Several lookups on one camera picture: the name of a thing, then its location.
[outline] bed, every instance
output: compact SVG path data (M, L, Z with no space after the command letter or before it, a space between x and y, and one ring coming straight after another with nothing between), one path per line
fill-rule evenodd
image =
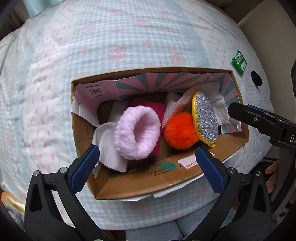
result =
M241 76L231 58L247 61ZM47 8L0 42L1 186L25 202L34 170L69 166L76 158L70 114L73 79L163 66L230 69L245 104L273 111L264 70L237 24L202 0L68 0ZM256 87L251 71L263 85ZM226 162L249 172L270 149L249 127L250 141ZM70 223L54 194L65 222ZM97 201L77 194L101 229L136 229L187 215L217 198L206 178L140 201Z

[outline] green packet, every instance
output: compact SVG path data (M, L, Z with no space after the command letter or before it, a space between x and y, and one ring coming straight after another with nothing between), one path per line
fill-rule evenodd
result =
M236 56L232 58L232 63L237 68L240 74L244 73L244 69L246 68L247 62L239 50L237 51Z

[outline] white cloth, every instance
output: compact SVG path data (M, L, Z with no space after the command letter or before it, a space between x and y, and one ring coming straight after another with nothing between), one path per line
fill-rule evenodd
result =
M100 149L99 162L104 166L119 172L126 172L128 161L120 156L114 149L114 132L115 126L122 116L123 112L128 108L128 101L114 101L112 106L109 122L100 125L95 131L92 144L97 145ZM97 163L93 174L98 176L100 164Z
M220 83L218 81L198 84L187 90L177 101L176 99L178 98L178 95L176 93L168 93L162 129L175 113L181 112L189 103L191 103L194 94L198 91L205 93L209 101L212 103L218 125L228 124L229 115L224 98L219 92L219 88Z
M113 145L115 126L115 122L100 125L94 131L92 144L100 149L99 162L101 164L119 172L126 172L128 161L118 154Z

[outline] human hand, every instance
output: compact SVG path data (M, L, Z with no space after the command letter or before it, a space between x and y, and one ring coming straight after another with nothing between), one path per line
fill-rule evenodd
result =
M274 188L276 186L276 181L277 181L277 177L278 177L278 167L279 167L279 161L276 161L276 162L272 163L265 170L265 174L267 174L267 175L274 172L273 175L266 182L268 193L273 192L274 191Z

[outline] cardboard box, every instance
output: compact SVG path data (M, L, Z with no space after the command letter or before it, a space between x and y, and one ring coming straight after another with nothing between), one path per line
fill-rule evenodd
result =
M243 103L241 93L232 71L194 67L132 69L89 76L72 82L71 96L75 93L76 85L80 83L93 83L101 80L118 80L142 73L158 72L188 72L192 74L229 73L237 90L239 100ZM159 102L164 101L165 95L161 93L157 93L157 95L142 95L141 98L152 98L155 100L157 96L159 98ZM108 121L112 105L112 101L106 101L98 107L98 113L100 113L100 115L98 115L100 124ZM74 113L72 113L72 123L77 155L81 156L92 143L95 127ZM241 132L220 134L215 147L211 148L210 151L215 154L216 158L223 161L244 146L248 140L248 126L242 123ZM143 168L126 174L113 175L110 169L102 166L99 170L97 178L93 175L89 177L87 181L88 187L97 200L129 198L171 187L202 173L198 165L186 169L178 163L178 160L194 155L197 146L198 144L186 151L176 151L172 149L162 137L160 155L155 159L148 158L144 162Z

